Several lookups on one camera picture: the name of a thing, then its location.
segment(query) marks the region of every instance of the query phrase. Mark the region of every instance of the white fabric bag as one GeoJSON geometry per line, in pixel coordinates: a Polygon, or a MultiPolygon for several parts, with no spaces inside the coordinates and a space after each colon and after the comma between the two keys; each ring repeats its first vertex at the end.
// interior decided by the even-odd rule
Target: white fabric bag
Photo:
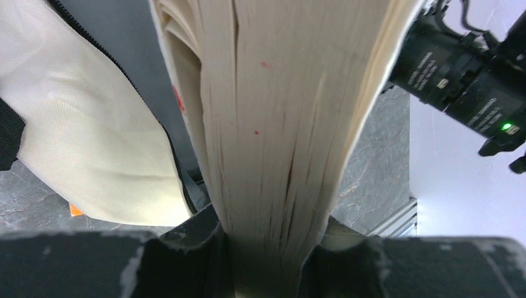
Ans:
{"type": "Polygon", "coordinates": [[[0,97],[26,127],[17,157],[94,219],[189,218],[164,129],[119,68],[44,0],[0,1],[0,97]]]}

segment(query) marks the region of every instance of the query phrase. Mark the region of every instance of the orange object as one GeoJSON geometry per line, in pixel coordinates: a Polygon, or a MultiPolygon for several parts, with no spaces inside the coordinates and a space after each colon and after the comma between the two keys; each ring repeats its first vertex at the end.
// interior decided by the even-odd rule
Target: orange object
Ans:
{"type": "Polygon", "coordinates": [[[79,215],[84,215],[84,213],[82,211],[80,211],[79,209],[77,209],[77,207],[73,206],[73,205],[69,205],[69,213],[71,214],[71,216],[79,216],[79,215]]]}

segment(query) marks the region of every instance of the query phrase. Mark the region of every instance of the zipper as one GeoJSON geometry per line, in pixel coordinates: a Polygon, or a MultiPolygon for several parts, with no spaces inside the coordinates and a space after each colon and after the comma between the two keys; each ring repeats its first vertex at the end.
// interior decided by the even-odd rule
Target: zipper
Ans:
{"type": "MultiPolygon", "coordinates": [[[[73,30],[75,30],[80,36],[82,36],[84,39],[86,39],[89,43],[91,43],[94,47],[96,47],[100,52],[102,52],[111,62],[114,63],[114,65],[122,72],[122,74],[126,77],[126,79],[130,82],[130,84],[133,86],[137,94],[143,99],[143,96],[137,90],[137,87],[133,82],[131,81],[130,77],[124,71],[122,66],[115,60],[115,58],[110,55],[110,53],[100,45],[93,36],[91,36],[90,33],[88,33],[84,27],[71,15],[71,13],[62,5],[60,0],[47,0],[50,6],[55,10],[55,12],[71,27],[73,30]]],[[[168,138],[170,142],[170,146],[172,147],[172,154],[174,155],[174,161],[176,163],[177,168],[177,175],[179,176],[179,180],[181,181],[182,185],[182,193],[184,197],[184,201],[186,204],[186,208],[188,210],[188,213],[190,215],[194,215],[197,213],[197,209],[194,206],[194,203],[192,202],[190,196],[188,195],[188,190],[186,189],[186,185],[184,184],[183,177],[182,177],[182,171],[181,171],[181,165],[179,163],[179,159],[177,158],[174,146],[172,144],[172,140],[169,138],[168,132],[164,128],[164,126],[161,124],[161,126],[164,129],[164,132],[166,133],[166,137],[168,138]]]]}

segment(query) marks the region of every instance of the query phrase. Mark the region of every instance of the red mark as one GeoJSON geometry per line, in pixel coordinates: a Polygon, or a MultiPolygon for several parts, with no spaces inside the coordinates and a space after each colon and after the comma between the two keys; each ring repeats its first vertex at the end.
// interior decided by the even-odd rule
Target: red mark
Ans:
{"type": "Polygon", "coordinates": [[[173,88],[174,88],[174,92],[176,94],[177,104],[179,105],[179,108],[181,109],[181,112],[184,112],[184,104],[181,101],[181,97],[179,96],[179,92],[177,92],[177,88],[175,86],[173,86],[173,88]]]}

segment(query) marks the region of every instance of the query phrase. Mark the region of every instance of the gray stone surface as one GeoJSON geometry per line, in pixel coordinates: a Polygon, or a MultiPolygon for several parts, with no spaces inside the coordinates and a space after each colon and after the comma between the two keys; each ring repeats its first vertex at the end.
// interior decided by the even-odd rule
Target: gray stone surface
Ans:
{"type": "MultiPolygon", "coordinates": [[[[366,233],[409,199],[409,95],[380,96],[345,169],[333,216],[366,233]]],[[[71,217],[68,203],[21,162],[0,172],[0,232],[15,230],[151,230],[71,217]]]]}
{"type": "Polygon", "coordinates": [[[409,200],[409,94],[377,99],[345,169],[332,215],[367,233],[409,200]]]}
{"type": "Polygon", "coordinates": [[[0,233],[30,231],[149,230],[158,235],[169,227],[120,225],[72,217],[68,203],[31,173],[20,161],[0,172],[0,233]]]}

